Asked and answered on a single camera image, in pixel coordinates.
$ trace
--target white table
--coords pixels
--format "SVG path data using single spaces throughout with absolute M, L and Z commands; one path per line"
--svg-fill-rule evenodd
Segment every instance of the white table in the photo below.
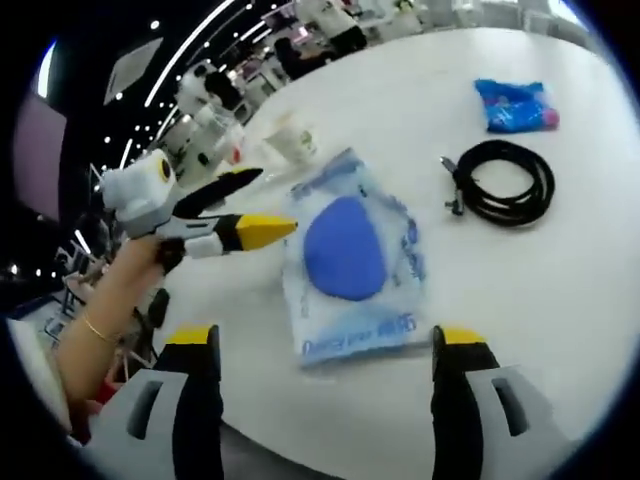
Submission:
M 500 229 L 470 212 L 460 221 L 443 208 L 453 187 L 438 157 L 457 159 L 496 138 L 485 133 L 478 77 L 543 81 L 560 112 L 556 132 L 508 137 L 546 158 L 556 176 L 551 208 L 531 230 Z M 551 38 L 448 31 L 387 43 L 293 82 L 257 112 L 249 143 L 289 109 L 313 124 L 319 162 L 353 146 L 416 217 L 428 321 L 484 335 L 503 365 L 520 365 L 546 395 L 569 438 L 595 428 L 640 333 L 640 132 L 613 70 Z M 527 180 L 511 167 L 492 162 L 477 177 L 494 193 L 515 193 Z M 277 212 L 295 180 L 251 185 L 227 207 Z M 186 259 L 167 279 L 172 299 L 158 343 L 180 323 L 218 323 L 224 420 L 286 458 L 350 480 L 430 478 L 431 352 L 301 372 L 282 248 Z

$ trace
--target ceiling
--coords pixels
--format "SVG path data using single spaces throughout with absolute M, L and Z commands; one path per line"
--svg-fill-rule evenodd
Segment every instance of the ceiling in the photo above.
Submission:
M 11 206 L 12 221 L 8 228 L 16 234 L 0 252 L 0 287 L 5 292 L 7 286 L 12 292 L 22 289 L 22 293 L 12 293 L 10 303 L 59 288 L 59 275 L 56 279 L 50 276 L 56 268 L 55 252 L 59 245 L 68 243 L 73 229 L 77 228 L 78 217 L 89 207 L 89 165 L 93 164 L 98 170 L 103 165 L 118 168 L 129 139 L 132 147 L 127 159 L 135 158 L 149 144 L 150 137 L 155 136 L 171 110 L 170 105 L 175 103 L 176 76 L 205 59 L 217 67 L 227 64 L 233 68 L 252 53 L 251 40 L 266 27 L 245 41 L 239 41 L 239 37 L 260 22 L 261 15 L 273 5 L 287 2 L 109 0 L 100 3 L 85 5 L 78 21 L 57 32 L 46 101 L 67 119 L 59 183 L 64 220 L 62 225 L 43 222 L 19 204 Z M 225 6 L 222 12 L 184 51 L 149 107 L 145 107 L 149 92 L 176 51 L 207 16 L 222 6 Z M 152 29 L 152 22 L 159 22 L 159 26 Z M 162 38 L 162 43 L 144 75 L 122 92 L 120 100 L 103 105 L 115 62 L 157 38 Z M 83 232 L 90 245 L 91 230 L 87 228 Z M 38 248 L 33 248 L 34 239 Z M 9 273 L 14 264 L 19 266 L 17 275 Z

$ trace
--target blue plastic bag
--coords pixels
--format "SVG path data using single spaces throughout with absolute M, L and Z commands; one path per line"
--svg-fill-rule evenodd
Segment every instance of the blue plastic bag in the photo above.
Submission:
M 474 84 L 484 103 L 489 132 L 549 130 L 560 122 L 558 112 L 547 103 L 540 82 L 514 85 L 476 80 Z

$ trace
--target blue object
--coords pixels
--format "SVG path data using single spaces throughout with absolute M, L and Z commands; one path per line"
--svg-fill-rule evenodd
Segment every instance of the blue object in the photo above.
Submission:
M 556 128 L 560 122 L 557 110 L 547 104 L 540 82 L 515 85 L 476 80 L 474 85 L 482 97 L 490 132 L 547 130 Z
M 339 197 L 316 217 L 303 255 L 311 283 L 326 295 L 364 300 L 387 279 L 378 236 L 356 197 Z

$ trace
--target black cable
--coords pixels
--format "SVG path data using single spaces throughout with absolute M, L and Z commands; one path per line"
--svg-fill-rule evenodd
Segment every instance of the black cable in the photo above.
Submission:
M 496 197 L 473 179 L 473 171 L 485 162 L 505 160 L 526 170 L 533 184 L 513 197 Z M 453 176 L 456 198 L 447 202 L 454 215 L 464 213 L 464 205 L 476 215 L 502 227 L 517 227 L 538 220 L 549 208 L 556 188 L 551 168 L 535 152 L 504 140 L 482 142 L 465 152 L 456 165 L 446 157 L 442 164 Z

